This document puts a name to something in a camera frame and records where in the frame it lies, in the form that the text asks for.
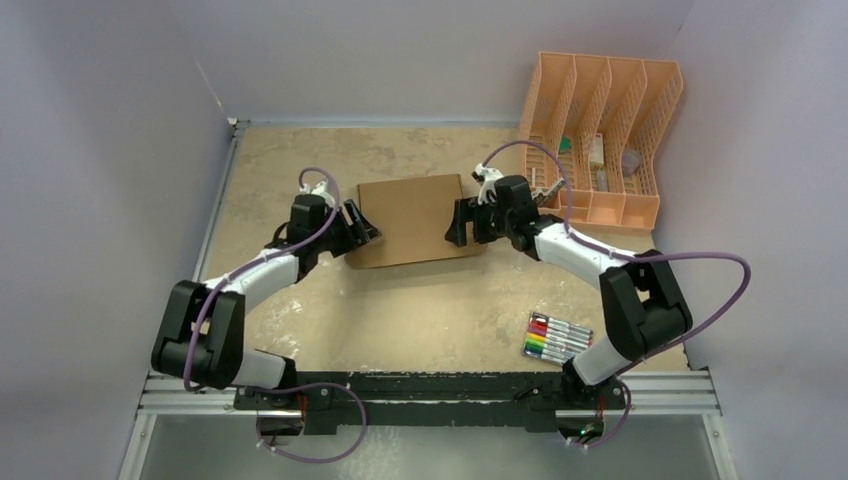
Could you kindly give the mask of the brown cardboard box sheet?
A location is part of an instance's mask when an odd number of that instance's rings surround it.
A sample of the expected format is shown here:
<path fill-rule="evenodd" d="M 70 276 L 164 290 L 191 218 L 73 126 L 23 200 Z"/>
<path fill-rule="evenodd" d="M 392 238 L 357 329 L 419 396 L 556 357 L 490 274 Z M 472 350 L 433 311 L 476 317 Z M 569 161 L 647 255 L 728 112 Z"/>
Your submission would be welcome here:
<path fill-rule="evenodd" d="M 344 256 L 353 269 L 376 269 L 479 256 L 487 247 L 457 247 L 444 239 L 454 202 L 464 197 L 458 174 L 361 183 L 359 208 L 381 237 Z"/>

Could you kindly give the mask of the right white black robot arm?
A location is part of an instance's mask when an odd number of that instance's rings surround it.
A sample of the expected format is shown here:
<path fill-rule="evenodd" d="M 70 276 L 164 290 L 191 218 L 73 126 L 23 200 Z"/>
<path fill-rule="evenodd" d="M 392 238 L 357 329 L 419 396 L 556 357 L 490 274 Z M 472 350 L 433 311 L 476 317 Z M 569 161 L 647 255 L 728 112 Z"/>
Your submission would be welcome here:
<path fill-rule="evenodd" d="M 464 247 L 506 238 L 515 250 L 567 270 L 600 293 L 606 335 L 565 363 L 561 392 L 569 404 L 588 405 L 602 384 L 691 330 L 683 293 L 658 251 L 618 252 L 541 213 L 521 175 L 482 167 L 472 176 L 480 191 L 455 202 L 446 241 Z"/>

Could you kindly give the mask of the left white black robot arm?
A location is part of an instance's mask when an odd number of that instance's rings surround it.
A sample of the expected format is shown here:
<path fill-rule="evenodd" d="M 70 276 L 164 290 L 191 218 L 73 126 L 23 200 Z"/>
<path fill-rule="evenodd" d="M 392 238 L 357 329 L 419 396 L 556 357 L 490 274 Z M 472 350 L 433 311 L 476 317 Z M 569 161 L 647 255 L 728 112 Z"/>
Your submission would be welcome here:
<path fill-rule="evenodd" d="M 247 387 L 259 390 L 272 408 L 289 407 L 298 395 L 295 362 L 247 348 L 247 314 L 303 280 L 321 254 L 339 257 L 381 236 L 352 200 L 335 206 L 317 194 L 296 196 L 289 220 L 252 260 L 217 278 L 182 280 L 172 288 L 152 369 L 183 379 L 190 390 Z"/>

